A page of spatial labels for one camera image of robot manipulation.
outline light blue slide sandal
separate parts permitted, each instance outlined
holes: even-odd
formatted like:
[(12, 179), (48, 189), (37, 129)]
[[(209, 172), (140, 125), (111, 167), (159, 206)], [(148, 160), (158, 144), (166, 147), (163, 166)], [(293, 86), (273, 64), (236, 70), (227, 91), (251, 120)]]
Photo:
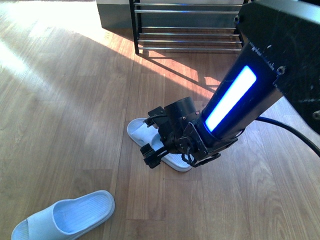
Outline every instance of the light blue slide sandal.
[[(146, 118), (137, 118), (132, 120), (129, 122), (126, 131), (129, 137), (138, 144), (139, 147), (150, 144), (150, 146), (156, 151), (164, 145), (160, 141), (158, 130), (153, 126), (148, 127), (147, 124), (144, 123), (145, 119)], [(192, 166), (182, 160), (181, 154), (169, 153), (161, 160), (179, 172), (187, 172), (192, 168)]]
[(57, 201), (20, 222), (11, 240), (74, 240), (105, 222), (114, 210), (114, 198), (105, 190)]

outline rack leg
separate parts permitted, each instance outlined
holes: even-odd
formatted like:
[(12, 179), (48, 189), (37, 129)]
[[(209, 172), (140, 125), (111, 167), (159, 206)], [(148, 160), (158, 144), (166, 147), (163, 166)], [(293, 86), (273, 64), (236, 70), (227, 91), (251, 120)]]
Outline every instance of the rack leg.
[(130, 13), (131, 13), (131, 23), (132, 23), (134, 50), (135, 50), (135, 54), (138, 55), (139, 54), (139, 46), (138, 46), (138, 35), (139, 35), (139, 33), (137, 31), (134, 0), (129, 0), (129, 4), (130, 4)]

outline metal rack bar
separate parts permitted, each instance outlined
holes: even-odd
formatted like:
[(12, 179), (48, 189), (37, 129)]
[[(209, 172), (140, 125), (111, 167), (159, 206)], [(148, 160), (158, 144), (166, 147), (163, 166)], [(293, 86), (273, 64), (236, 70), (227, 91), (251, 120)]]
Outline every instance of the metal rack bar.
[(138, 43), (241, 44), (242, 41), (138, 40)]
[(203, 47), (139, 47), (141, 50), (180, 50), (180, 51), (230, 51), (239, 52), (241, 48), (203, 48)]
[(242, 7), (242, 4), (197, 4), (197, 3), (138, 3), (135, 6), (157, 7)]
[(143, 26), (142, 29), (200, 29), (200, 30), (235, 30), (235, 27), (186, 27), (186, 26)]
[(236, 15), (238, 11), (201, 11), (201, 10), (135, 10), (136, 14), (231, 14)]
[(225, 33), (158, 33), (148, 32), (140, 33), (140, 36), (206, 36), (206, 37), (239, 37), (240, 34), (225, 34)]

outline wooden floor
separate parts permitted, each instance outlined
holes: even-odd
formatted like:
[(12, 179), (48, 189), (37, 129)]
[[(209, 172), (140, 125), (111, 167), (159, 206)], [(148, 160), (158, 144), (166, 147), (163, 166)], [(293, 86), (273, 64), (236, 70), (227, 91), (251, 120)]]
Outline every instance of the wooden floor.
[[(0, 236), (58, 200), (107, 190), (113, 216), (81, 240), (319, 240), (320, 159), (253, 122), (181, 173), (149, 169), (127, 125), (184, 97), (202, 110), (235, 54), (134, 54), (95, 2), (0, 3)], [(264, 116), (320, 145), (282, 98)]]

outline bolt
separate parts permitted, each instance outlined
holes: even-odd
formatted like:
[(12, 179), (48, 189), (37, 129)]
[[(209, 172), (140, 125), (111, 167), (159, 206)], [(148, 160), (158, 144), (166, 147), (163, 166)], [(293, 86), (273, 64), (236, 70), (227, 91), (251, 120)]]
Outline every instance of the bolt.
[(233, 23), (234, 23), (234, 24), (239, 24), (239, 23), (240, 23), (240, 16), (239, 16), (239, 15), (237, 15), (237, 16), (234, 17)]
[(276, 70), (276, 74), (278, 75), (283, 75), (286, 72), (286, 66), (280, 66), (277, 70)]
[(312, 114), (312, 117), (315, 119), (315, 120), (320, 120), (320, 110), (318, 111), (315, 111), (313, 114)]

